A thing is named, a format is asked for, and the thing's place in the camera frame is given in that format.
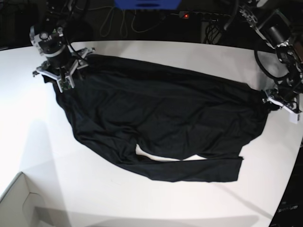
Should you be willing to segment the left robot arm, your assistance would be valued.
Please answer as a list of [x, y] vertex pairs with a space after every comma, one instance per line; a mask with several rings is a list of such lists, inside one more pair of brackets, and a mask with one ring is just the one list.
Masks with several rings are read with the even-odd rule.
[[[261, 71], [274, 81], [265, 90], [264, 103], [272, 103], [300, 116], [300, 95], [303, 93], [303, 29], [295, 28], [279, 9], [261, 9], [257, 0], [227, 0], [232, 11], [224, 25], [227, 30], [237, 15], [241, 15], [250, 28], [260, 37], [254, 47], [254, 57]], [[259, 46], [265, 43], [275, 51], [279, 62], [288, 72], [280, 77], [272, 75], [261, 63]]]

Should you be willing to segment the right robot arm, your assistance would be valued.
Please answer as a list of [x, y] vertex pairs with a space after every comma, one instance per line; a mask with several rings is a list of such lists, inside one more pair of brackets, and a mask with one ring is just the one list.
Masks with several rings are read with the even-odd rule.
[[31, 26], [29, 32], [31, 44], [46, 58], [32, 75], [41, 75], [58, 86], [74, 87], [73, 75], [89, 66], [87, 57], [95, 49], [75, 50], [71, 35], [76, 28], [71, 28], [71, 25], [80, 25], [84, 21], [90, 1], [85, 1], [84, 9], [77, 9], [77, 0], [48, 0], [46, 5], [43, 21]]

